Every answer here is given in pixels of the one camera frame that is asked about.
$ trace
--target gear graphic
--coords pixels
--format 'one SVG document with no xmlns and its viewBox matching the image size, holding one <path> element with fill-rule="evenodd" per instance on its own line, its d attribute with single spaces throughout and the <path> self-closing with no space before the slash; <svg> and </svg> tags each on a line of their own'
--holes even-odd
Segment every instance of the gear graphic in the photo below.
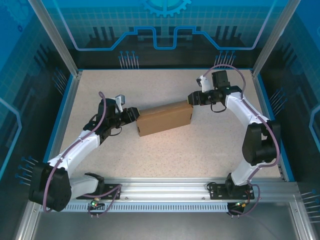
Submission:
<svg viewBox="0 0 320 240">
<path fill-rule="evenodd" d="M 28 18 L 29 4 L 27 0 L 0 0 L 0 7 L 6 7 L 11 17 L 20 25 Z"/>
<path fill-rule="evenodd" d="M 145 10 L 149 10 L 150 14 L 156 14 L 157 17 L 174 14 L 180 14 L 180 10 L 186 10 L 187 4 L 191 4 L 191 0 L 141 0 Z"/>
</svg>

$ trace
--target black cable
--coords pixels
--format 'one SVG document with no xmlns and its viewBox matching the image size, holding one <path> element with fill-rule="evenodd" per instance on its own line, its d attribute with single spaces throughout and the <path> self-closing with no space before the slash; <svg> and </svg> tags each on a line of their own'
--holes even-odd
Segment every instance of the black cable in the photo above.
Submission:
<svg viewBox="0 0 320 240">
<path fill-rule="evenodd" d="M 118 133 L 116 133 L 116 134 L 111 134 L 110 137 L 117 136 L 117 135 L 119 135 L 121 132 L 122 132 L 122 126 L 120 127 L 120 132 L 118 132 Z"/>
<path fill-rule="evenodd" d="M 212 181 L 212 182 L 209 182 L 207 185 L 206 185 L 206 189 L 209 191 L 209 192 L 212 192 L 212 189 L 209 189 L 209 186 L 212 185 L 212 184 L 217 184 L 216 182 Z"/>
<path fill-rule="evenodd" d="M 227 107 L 226 107 L 226 106 L 224 106 L 224 109 L 223 109 L 223 110 L 220 110 L 220 111 L 214 111 L 214 110 L 212 109 L 212 106 L 213 106 L 213 103 L 211 103 L 211 105 L 210 105 L 210 109 L 211 109 L 211 111 L 212 111 L 212 112 L 214 112 L 214 113 L 216 113 L 216 114 L 222 113 L 222 112 L 224 112 L 224 111 L 227 109 Z"/>
<path fill-rule="evenodd" d="M 214 110 L 212 109 L 212 106 L 214 105 L 214 102 L 212 101 L 211 97 L 210 97 L 209 99 L 210 99 L 210 102 L 211 102 L 210 109 L 211 109 L 212 112 L 214 112 L 214 113 L 216 113 L 216 114 L 219 114 L 219 113 L 224 112 L 224 111 L 227 109 L 227 107 L 226 107 L 224 104 L 222 104 L 222 105 L 224 106 L 224 109 L 223 109 L 223 110 L 214 111 Z"/>
</svg>

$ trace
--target vertical metal post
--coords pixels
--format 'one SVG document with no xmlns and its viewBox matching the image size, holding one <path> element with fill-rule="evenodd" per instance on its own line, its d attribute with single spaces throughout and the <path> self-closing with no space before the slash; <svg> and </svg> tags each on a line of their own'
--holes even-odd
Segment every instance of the vertical metal post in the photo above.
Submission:
<svg viewBox="0 0 320 240">
<path fill-rule="evenodd" d="M 28 0 L 31 7 L 33 8 L 35 14 L 39 18 L 42 26 L 44 27 L 46 33 L 49 35 L 53 45 L 57 49 L 60 54 L 62 60 L 64 61 L 66 67 L 70 71 L 70 73 L 77 77 L 78 68 L 72 59 L 62 37 L 60 36 L 54 22 L 52 21 L 47 9 L 41 0 Z"/>
<path fill-rule="evenodd" d="M 291 19 L 292 15 L 294 14 L 297 6 L 299 5 L 300 0 L 288 0 L 288 3 L 284 7 L 281 16 L 279 17 L 278 21 L 276 22 L 268 40 L 266 41 L 259 57 L 257 58 L 254 66 L 253 66 L 253 76 L 256 77 L 264 64 L 266 63 L 269 55 L 271 54 L 272 50 L 274 49 L 277 41 L 279 40 L 281 33 L 284 31 L 285 27 L 287 26 L 289 20 Z"/>
</svg>

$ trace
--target enclosure frame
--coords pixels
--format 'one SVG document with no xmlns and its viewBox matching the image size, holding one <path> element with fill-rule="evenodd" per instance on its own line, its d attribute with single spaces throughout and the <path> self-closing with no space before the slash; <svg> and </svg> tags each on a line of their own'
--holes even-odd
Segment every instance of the enclosure frame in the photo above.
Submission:
<svg viewBox="0 0 320 240">
<path fill-rule="evenodd" d="M 67 128 L 69 116 L 76 97 L 82 71 L 79 71 L 72 59 L 63 39 L 54 25 L 48 11 L 41 0 L 28 0 L 44 29 L 48 33 L 61 58 L 73 75 L 70 87 L 65 91 L 65 101 L 61 103 L 61 116 L 56 121 L 55 128 L 51 135 L 51 149 L 48 158 L 53 158 L 60 152 L 63 136 Z M 295 12 L 300 0 L 288 0 L 281 16 L 279 17 L 273 31 L 271 32 L 265 46 L 263 47 L 253 69 L 251 70 L 253 83 L 258 95 L 263 114 L 270 118 L 267 102 L 264 98 L 263 86 L 259 83 L 259 73 L 271 54 L 274 46 L 287 26 L 290 18 Z M 279 178 L 259 178 L 254 182 L 261 188 L 261 202 L 264 203 L 288 203 L 299 238 L 302 240 L 315 240 L 316 235 L 308 218 L 298 184 L 289 182 L 288 173 L 280 159 Z M 209 192 L 204 186 L 209 182 L 224 183 L 225 178 L 106 178 L 106 183 L 122 184 L 121 198 L 118 202 L 143 202 L 165 203 L 165 202 L 192 202 L 192 203 L 227 203 L 230 200 L 210 200 Z M 79 204 L 85 201 L 72 200 L 69 204 Z M 37 219 L 41 206 L 34 202 L 28 202 L 16 235 L 16 240 L 31 240 L 36 230 Z"/>
</svg>

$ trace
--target blue border trim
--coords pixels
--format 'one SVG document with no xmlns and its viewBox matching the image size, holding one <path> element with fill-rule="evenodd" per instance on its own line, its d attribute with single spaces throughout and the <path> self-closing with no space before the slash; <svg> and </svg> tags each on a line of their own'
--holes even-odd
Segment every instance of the blue border trim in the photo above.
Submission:
<svg viewBox="0 0 320 240">
<path fill-rule="evenodd" d="M 217 50 L 246 50 L 246 51 L 250 51 L 250 50 L 253 50 L 256 48 L 257 44 L 258 44 L 258 41 L 267 25 L 267 22 L 269 21 L 269 17 L 271 15 L 271 13 L 273 12 L 273 9 L 277 3 L 278 0 L 273 0 L 273 3 L 269 9 L 269 12 L 267 14 L 267 16 L 265 17 L 264 21 L 263 21 L 263 24 L 261 26 L 261 29 L 259 30 L 259 33 L 257 34 L 256 36 L 256 39 L 252 45 L 252 47 L 222 47 L 222 46 L 219 46 L 210 36 L 209 34 L 206 32 L 206 31 L 198 31 L 197 30 L 197 26 L 194 26 L 194 25 L 187 25 L 187 26 L 177 26 L 174 28 L 174 31 L 173 31 L 173 45 L 172 46 L 158 46 L 157 44 L 157 33 L 156 33 L 156 29 L 153 27 L 153 26 L 134 26 L 133 27 L 133 31 L 127 31 L 125 33 L 123 33 L 119 39 L 111 46 L 111 47 L 98 47 L 98 48 L 79 48 L 76 41 L 75 41 L 75 38 L 73 37 L 72 33 L 71 33 L 71 30 L 61 12 L 61 9 L 57 3 L 57 0 L 52 0 L 53 1 L 53 4 L 63 22 L 63 25 L 70 37 L 70 40 L 74 46 L 74 48 L 80 52 L 82 51 L 90 51 L 90 52 L 93 52 L 93 51 L 113 51 L 118 45 L 119 43 L 121 43 L 121 41 L 126 37 L 126 36 L 131 36 L 131 35 L 138 35 L 138 30 L 152 30 L 152 36 L 153 36 L 153 47 L 156 49 L 156 50 L 174 50 L 176 47 L 177 47 L 177 41 L 178 41 L 178 30 L 180 29 L 187 29 L 187 30 L 192 30 L 192 34 L 193 35 L 203 35 L 205 38 L 207 38 L 207 40 L 217 49 Z"/>
<path fill-rule="evenodd" d="M 62 117 L 62 112 L 65 109 L 67 97 L 68 97 L 68 94 L 69 94 L 69 91 L 70 91 L 70 87 L 71 87 L 71 84 L 72 84 L 73 80 L 74 80 L 74 77 L 72 76 L 72 74 L 70 74 L 70 77 L 69 77 L 68 83 L 66 85 L 66 88 L 65 88 L 65 91 L 64 91 L 64 94 L 63 94 L 63 98 L 62 98 L 62 101 L 61 101 L 61 104 L 60 104 L 60 108 L 59 108 L 58 114 L 57 114 L 56 119 L 55 119 L 55 123 L 54 123 L 53 129 L 52 129 L 52 133 L 51 133 L 51 136 L 50 136 L 50 140 L 49 140 L 48 146 L 46 147 L 45 155 L 44 155 L 44 158 L 43 158 L 43 162 L 44 163 L 49 161 L 49 155 L 50 155 L 52 146 L 54 144 L 54 140 L 55 140 L 56 135 L 57 135 L 57 130 L 58 130 L 58 126 L 60 124 L 60 120 L 61 120 L 61 117 Z"/>
<path fill-rule="evenodd" d="M 13 140 L 12 140 L 11 146 L 10 146 L 10 148 L 9 148 L 6 156 L 5 156 L 5 159 L 4 159 L 3 164 L 2 164 L 2 166 L 1 166 L 1 169 L 0 169 L 0 181 L 1 181 L 1 178 L 2 178 L 2 176 L 4 175 L 4 172 L 5 172 L 5 170 L 6 170 L 6 167 L 7 167 L 7 165 L 8 165 L 9 160 L 10 160 L 11 154 L 12 154 L 12 152 L 14 151 L 14 148 L 15 148 L 15 146 L 16 146 L 17 140 L 18 140 L 19 135 L 20 135 L 20 133 L 21 133 L 21 130 L 22 130 L 22 122 L 21 122 L 20 113 L 19 113 L 19 111 L 18 111 L 15 107 L 13 107 L 13 106 L 11 106 L 10 104 L 8 104 L 8 103 L 7 103 L 4 99 L 2 99 L 1 97 L 0 97 L 0 104 L 3 104 L 10 112 L 12 112 L 12 113 L 15 115 L 16 121 L 17 121 L 17 123 L 18 123 L 18 129 L 17 129 L 17 131 L 16 131 L 16 133 L 15 133 L 15 135 L 14 135 L 14 138 L 13 138 Z"/>
<path fill-rule="evenodd" d="M 269 102 L 269 98 L 268 98 L 268 95 L 267 95 L 267 92 L 266 92 L 266 89 L 265 89 L 265 85 L 264 85 L 264 83 L 262 81 L 260 73 L 258 74 L 257 77 L 258 77 L 258 81 L 259 81 L 259 84 L 260 84 L 260 87 L 261 87 L 263 98 L 264 98 L 264 101 L 265 101 L 265 104 L 266 104 L 266 108 L 267 108 L 267 110 L 269 112 L 269 115 L 270 115 L 270 119 L 274 120 L 275 116 L 274 116 L 274 113 L 272 112 L 272 108 L 271 108 L 271 105 L 270 105 L 270 102 Z M 289 160 L 288 160 L 288 157 L 287 157 L 287 153 L 286 153 L 286 150 L 285 150 L 285 147 L 284 147 L 284 144 L 283 144 L 282 141 L 281 141 L 280 148 L 281 148 L 281 155 L 282 155 L 282 159 L 283 159 L 283 164 L 284 164 L 284 167 L 285 167 L 285 170 L 286 170 L 286 174 L 288 175 L 288 180 L 290 182 L 294 182 L 295 178 L 294 178 L 294 175 L 292 173 L 292 170 L 291 170 L 291 167 L 290 167 L 290 164 L 289 164 Z"/>
</svg>

